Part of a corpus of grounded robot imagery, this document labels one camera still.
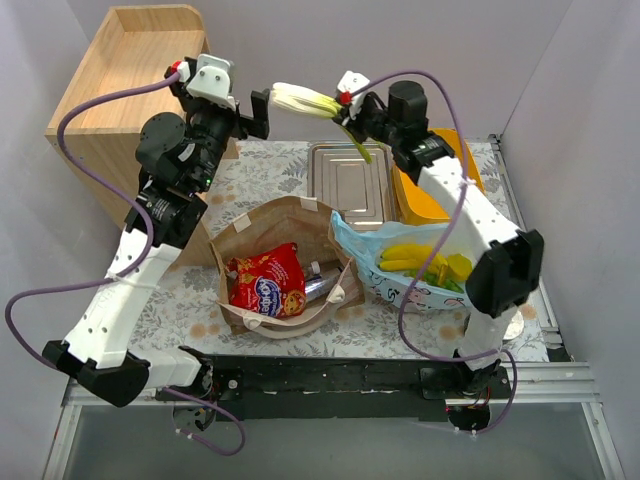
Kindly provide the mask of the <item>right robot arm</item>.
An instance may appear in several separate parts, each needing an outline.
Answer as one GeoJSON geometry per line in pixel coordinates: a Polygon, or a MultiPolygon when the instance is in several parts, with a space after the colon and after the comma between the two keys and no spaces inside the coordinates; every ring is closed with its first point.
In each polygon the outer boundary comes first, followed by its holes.
{"type": "Polygon", "coordinates": [[[428,129],[427,97],[413,81],[393,83],[387,105],[377,104],[373,82],[356,78],[337,88],[333,120],[359,143],[390,147],[396,166],[447,213],[449,223],[415,268],[422,276],[449,237],[462,239],[473,259],[465,280],[471,303],[465,336],[452,357],[438,356],[451,375],[450,390],[475,397],[489,384],[504,351],[502,340],[520,305],[539,285],[544,240],[504,217],[468,176],[468,155],[428,129]]]}

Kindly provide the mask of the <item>white green leek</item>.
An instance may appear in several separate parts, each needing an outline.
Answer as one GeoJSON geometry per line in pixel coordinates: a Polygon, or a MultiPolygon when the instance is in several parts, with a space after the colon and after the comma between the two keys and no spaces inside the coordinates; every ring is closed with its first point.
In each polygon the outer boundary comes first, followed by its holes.
{"type": "Polygon", "coordinates": [[[356,135],[347,128],[356,116],[354,97],[349,91],[339,92],[334,98],[304,86],[276,82],[272,85],[269,102],[272,106],[295,114],[332,120],[349,138],[363,160],[367,164],[372,162],[363,140],[357,140],[356,135]]]}

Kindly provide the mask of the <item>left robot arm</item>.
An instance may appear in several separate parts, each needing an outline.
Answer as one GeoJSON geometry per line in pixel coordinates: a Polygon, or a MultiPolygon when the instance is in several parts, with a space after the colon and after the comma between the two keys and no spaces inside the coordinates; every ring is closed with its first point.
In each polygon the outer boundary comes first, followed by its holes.
{"type": "Polygon", "coordinates": [[[251,94],[252,116],[180,93],[187,115],[162,112],[142,127],[135,205],[114,259],[87,310],[62,340],[42,352],[53,366],[116,407],[144,389],[177,388],[193,400],[213,386],[210,360],[190,347],[144,355],[129,349],[134,327],[159,280],[186,247],[230,138],[269,135],[269,90],[251,94]]]}

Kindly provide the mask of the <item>blue cartoon plastic bag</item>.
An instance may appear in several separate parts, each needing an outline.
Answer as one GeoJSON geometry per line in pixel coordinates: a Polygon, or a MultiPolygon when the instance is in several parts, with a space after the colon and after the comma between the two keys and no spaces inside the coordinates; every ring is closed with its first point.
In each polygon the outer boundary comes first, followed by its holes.
{"type": "Polygon", "coordinates": [[[408,298],[411,313],[469,307],[465,282],[475,256],[453,233],[414,288],[409,285],[447,228],[443,224],[411,226],[386,222],[375,231],[357,232],[334,211],[334,238],[356,262],[359,279],[375,296],[399,307],[408,298]]]}

